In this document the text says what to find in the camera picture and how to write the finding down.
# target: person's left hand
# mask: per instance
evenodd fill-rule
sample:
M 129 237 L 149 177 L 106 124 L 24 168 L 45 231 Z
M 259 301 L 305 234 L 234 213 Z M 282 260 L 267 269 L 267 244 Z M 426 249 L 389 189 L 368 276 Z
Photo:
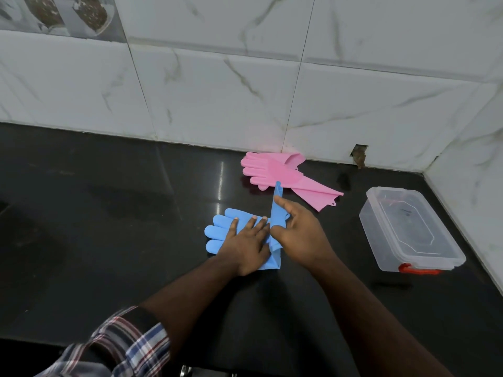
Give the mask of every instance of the person's left hand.
M 269 245 L 263 243 L 269 234 L 269 225 L 266 225 L 267 217 L 262 217 L 254 227 L 256 220 L 257 217 L 253 216 L 246 226 L 236 234 L 239 218 L 234 218 L 225 241 L 216 255 L 221 259 L 235 262 L 239 276 L 257 271 L 271 255 Z

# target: plastic container lid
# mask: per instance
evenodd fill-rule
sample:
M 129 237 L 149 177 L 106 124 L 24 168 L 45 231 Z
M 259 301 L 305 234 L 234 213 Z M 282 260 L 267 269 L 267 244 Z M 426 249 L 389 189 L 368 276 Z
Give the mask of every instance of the plastic container lid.
M 451 270 L 466 257 L 431 208 L 416 190 L 374 187 L 368 201 L 391 251 L 414 268 Z

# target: blue silicone glove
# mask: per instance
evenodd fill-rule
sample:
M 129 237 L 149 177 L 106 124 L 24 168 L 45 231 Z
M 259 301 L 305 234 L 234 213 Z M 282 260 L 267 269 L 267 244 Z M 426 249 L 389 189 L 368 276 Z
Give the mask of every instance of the blue silicone glove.
M 282 196 L 283 188 L 281 188 L 280 183 L 278 182 L 276 188 L 274 190 L 274 194 L 278 194 Z M 213 226 L 207 226 L 204 229 L 204 234 L 208 238 L 211 238 L 210 241 L 206 243 L 206 251 L 211 254 L 218 253 L 220 247 L 222 247 L 223 241 L 229 232 L 230 224 L 235 217 L 239 218 L 239 222 L 237 224 L 236 233 L 239 233 L 247 224 L 247 222 L 252 218 L 253 214 L 243 212 L 242 210 L 237 209 L 226 209 L 225 215 L 216 215 L 213 217 Z M 281 225 L 286 227 L 286 219 L 290 216 L 285 209 L 278 206 L 273 201 L 273 206 L 271 209 L 272 219 L 268 219 L 267 222 L 271 223 L 271 225 Z M 273 237 L 267 236 L 266 243 L 269 243 L 269 249 L 271 251 L 271 256 L 267 260 L 264 265 L 259 268 L 259 270 L 269 270 L 274 268 L 280 268 L 281 266 L 281 245 L 278 241 L 276 241 Z

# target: person's right hand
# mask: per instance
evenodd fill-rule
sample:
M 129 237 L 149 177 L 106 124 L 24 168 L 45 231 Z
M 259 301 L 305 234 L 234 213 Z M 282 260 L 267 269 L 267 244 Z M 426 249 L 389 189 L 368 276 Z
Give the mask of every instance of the person's right hand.
M 290 258 L 309 267 L 318 260 L 336 257 L 318 219 L 308 209 L 280 196 L 274 196 L 274 201 L 292 216 L 286 229 L 276 225 L 270 230 Z

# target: hand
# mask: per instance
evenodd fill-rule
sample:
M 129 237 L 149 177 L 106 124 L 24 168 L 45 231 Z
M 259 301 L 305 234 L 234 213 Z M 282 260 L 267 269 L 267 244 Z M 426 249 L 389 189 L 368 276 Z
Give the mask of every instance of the hand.
M 269 245 L 263 244 L 269 233 L 269 225 L 266 225 L 267 217 L 262 217 L 254 227 L 256 220 L 257 218 L 253 216 L 239 234 L 236 234 L 239 218 L 234 218 L 217 254 L 217 258 L 235 262 L 239 276 L 257 271 L 271 256 Z
M 317 260 L 337 258 L 316 217 L 297 202 L 274 196 L 274 201 L 292 216 L 286 229 L 273 226 L 271 235 L 297 263 L 309 268 Z

